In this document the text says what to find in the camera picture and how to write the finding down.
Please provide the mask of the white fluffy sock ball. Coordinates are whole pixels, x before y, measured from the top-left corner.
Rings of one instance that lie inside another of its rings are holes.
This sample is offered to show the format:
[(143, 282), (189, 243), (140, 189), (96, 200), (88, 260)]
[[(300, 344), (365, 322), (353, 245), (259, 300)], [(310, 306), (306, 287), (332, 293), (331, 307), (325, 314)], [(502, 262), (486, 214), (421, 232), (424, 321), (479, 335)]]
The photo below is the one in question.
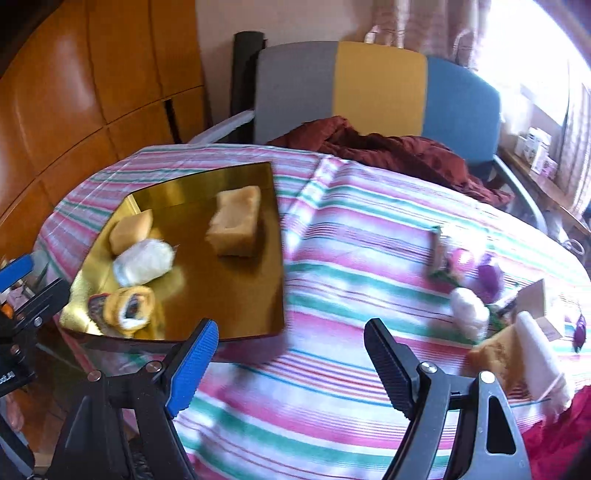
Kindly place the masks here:
[(473, 342), (482, 341), (489, 327), (490, 311), (470, 289), (455, 288), (450, 293), (450, 305), (455, 324)]

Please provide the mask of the red fleece blanket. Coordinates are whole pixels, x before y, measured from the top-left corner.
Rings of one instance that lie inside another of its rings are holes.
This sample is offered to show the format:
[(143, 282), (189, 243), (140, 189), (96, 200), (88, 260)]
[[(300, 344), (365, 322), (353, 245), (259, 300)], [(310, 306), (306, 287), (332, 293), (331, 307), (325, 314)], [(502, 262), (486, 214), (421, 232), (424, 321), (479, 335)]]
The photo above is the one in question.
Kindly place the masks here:
[(554, 423), (536, 423), (523, 439), (533, 479), (589, 479), (590, 387)]

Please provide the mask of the yellow white sponge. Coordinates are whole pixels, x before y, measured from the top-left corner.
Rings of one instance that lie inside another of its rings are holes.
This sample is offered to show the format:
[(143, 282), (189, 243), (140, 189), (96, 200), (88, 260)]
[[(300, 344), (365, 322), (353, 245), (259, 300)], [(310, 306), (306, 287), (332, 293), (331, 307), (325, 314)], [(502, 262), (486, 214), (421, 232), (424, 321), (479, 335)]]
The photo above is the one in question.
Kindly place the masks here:
[(572, 403), (574, 390), (557, 354), (538, 321), (527, 312), (472, 348), (466, 360), (475, 372), (492, 372), (507, 394), (523, 383), (532, 400), (546, 400), (544, 415), (554, 420)]

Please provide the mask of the yellow patterned rolled sock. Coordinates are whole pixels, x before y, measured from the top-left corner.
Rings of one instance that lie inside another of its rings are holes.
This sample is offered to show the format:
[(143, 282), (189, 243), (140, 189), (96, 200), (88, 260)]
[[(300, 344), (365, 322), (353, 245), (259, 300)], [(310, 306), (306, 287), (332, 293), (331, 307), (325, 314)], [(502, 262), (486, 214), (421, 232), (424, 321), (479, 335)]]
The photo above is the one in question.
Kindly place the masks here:
[(145, 286), (119, 288), (91, 296), (87, 308), (88, 316), (102, 333), (130, 338), (150, 322), (155, 295)]

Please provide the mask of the tan rolled sock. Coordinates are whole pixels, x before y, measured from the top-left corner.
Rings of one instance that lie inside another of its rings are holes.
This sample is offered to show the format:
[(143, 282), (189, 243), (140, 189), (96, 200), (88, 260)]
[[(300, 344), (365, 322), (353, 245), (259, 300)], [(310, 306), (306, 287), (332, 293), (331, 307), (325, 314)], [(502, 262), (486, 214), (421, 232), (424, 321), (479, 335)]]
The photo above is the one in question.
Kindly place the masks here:
[(151, 209), (122, 218), (109, 234), (112, 254), (118, 256), (134, 244), (145, 240), (151, 230), (152, 222)]

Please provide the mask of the white rolled sock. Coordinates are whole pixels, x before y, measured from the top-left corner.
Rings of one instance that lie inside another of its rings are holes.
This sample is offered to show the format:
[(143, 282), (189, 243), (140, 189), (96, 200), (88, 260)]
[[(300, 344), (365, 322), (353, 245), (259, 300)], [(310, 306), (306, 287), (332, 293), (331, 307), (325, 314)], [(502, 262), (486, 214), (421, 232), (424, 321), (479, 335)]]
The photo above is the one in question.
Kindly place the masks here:
[(113, 261), (112, 270), (121, 287), (140, 286), (168, 273), (175, 250), (166, 242), (145, 239), (126, 249)]

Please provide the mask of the beige medicine box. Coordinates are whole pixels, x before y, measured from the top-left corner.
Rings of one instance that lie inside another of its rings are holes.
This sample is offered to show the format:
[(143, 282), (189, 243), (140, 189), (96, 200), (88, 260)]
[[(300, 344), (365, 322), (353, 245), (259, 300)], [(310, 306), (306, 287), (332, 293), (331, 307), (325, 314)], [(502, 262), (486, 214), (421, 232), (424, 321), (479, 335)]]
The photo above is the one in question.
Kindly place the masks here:
[(553, 282), (540, 279), (517, 293), (515, 312), (527, 311), (550, 341), (565, 335), (566, 303)]

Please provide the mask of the purple snack packet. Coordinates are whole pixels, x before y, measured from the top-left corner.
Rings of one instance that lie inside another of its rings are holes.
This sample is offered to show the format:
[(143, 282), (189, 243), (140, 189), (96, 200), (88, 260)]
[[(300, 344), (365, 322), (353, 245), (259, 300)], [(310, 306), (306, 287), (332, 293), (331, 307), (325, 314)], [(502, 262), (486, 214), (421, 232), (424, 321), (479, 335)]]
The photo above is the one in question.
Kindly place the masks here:
[(498, 301), (505, 289), (505, 273), (499, 256), (486, 253), (480, 263), (461, 279), (460, 286), (472, 290), (485, 304)]

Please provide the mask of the gold rectangular tray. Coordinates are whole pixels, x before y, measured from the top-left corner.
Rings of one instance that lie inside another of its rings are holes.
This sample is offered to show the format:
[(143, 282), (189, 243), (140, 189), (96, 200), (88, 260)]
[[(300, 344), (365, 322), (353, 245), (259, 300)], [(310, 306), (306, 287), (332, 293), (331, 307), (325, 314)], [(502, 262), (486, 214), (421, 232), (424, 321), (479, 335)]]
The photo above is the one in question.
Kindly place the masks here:
[[(259, 231), (252, 257), (219, 257), (205, 239), (216, 195), (259, 187)], [(119, 287), (112, 270), (109, 233), (122, 218), (151, 210), (151, 237), (175, 250), (170, 272), (150, 282), (156, 308), (150, 323), (132, 337), (96, 323), (91, 297)], [(283, 317), (283, 252), (280, 215), (269, 162), (229, 166), (183, 176), (127, 195), (98, 234), (74, 278), (60, 325), (92, 348), (159, 349), (186, 339), (201, 319), (211, 318), (223, 341), (280, 334)]]

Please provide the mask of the yellow sponge block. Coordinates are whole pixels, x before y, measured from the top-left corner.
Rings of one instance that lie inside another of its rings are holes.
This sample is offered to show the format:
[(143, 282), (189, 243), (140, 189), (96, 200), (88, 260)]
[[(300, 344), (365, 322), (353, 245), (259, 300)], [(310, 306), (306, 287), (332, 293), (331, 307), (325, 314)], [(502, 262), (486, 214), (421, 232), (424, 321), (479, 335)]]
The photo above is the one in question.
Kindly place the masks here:
[(216, 194), (216, 211), (205, 240), (217, 256), (250, 257), (259, 231), (259, 186), (224, 190)]

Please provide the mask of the wooden side desk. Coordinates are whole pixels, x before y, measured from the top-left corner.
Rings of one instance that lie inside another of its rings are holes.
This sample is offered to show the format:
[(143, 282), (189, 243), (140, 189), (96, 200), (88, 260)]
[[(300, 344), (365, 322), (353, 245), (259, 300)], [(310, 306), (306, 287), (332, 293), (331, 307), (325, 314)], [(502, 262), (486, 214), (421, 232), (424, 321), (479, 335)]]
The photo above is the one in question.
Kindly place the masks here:
[(548, 178), (533, 172), (530, 165), (525, 160), (503, 147), (498, 148), (498, 156), (524, 177), (550, 207), (554, 207), (561, 214), (565, 214), (567, 221), (570, 222), (580, 233), (587, 236), (590, 235), (588, 224), (582, 219), (574, 216), (566, 208), (566, 197), (556, 184)]

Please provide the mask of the dark red jacket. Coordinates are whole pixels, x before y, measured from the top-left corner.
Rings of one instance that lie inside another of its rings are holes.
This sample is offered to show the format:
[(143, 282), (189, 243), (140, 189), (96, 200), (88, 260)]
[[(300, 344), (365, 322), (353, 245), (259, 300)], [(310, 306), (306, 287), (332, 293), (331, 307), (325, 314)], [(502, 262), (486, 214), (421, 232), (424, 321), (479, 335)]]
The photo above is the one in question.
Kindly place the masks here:
[(452, 189), (481, 203), (504, 208), (514, 195), (472, 175), (466, 160), (447, 146), (421, 136), (362, 135), (342, 116), (305, 122), (270, 146), (320, 152), (401, 173)]

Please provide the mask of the white boxes on desk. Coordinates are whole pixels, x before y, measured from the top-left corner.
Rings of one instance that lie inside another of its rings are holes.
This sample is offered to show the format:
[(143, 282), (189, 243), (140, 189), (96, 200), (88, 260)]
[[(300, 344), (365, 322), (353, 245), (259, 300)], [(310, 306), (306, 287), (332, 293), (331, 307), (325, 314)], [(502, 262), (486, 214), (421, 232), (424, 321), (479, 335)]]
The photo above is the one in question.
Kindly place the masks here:
[(537, 127), (530, 127), (525, 135), (519, 135), (514, 153), (530, 165), (530, 170), (544, 178), (554, 180), (558, 165), (550, 157), (551, 135)]

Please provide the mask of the grey yellow blue chair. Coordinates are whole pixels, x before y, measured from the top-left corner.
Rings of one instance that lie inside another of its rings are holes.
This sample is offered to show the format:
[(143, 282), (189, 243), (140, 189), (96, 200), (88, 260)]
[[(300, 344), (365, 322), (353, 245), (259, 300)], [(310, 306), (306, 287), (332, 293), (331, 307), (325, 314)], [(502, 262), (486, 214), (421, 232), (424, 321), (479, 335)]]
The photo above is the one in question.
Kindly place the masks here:
[(485, 180), (500, 176), (541, 232), (544, 216), (498, 157), (501, 100), (470, 70), (437, 57), (361, 42), (311, 41), (260, 50), (249, 109), (194, 136), (214, 143), (252, 124), (249, 140), (264, 144), (310, 122), (342, 116), (362, 134), (420, 135), (449, 147)]

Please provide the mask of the pink floral curtain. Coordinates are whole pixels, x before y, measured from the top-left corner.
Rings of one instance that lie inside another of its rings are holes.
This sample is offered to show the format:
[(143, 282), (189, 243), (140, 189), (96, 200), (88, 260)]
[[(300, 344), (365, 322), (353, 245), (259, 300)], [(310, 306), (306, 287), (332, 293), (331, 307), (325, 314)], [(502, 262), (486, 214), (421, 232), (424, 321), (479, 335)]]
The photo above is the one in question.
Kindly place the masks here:
[(368, 44), (412, 50), (475, 70), (486, 33), (489, 1), (376, 1)]

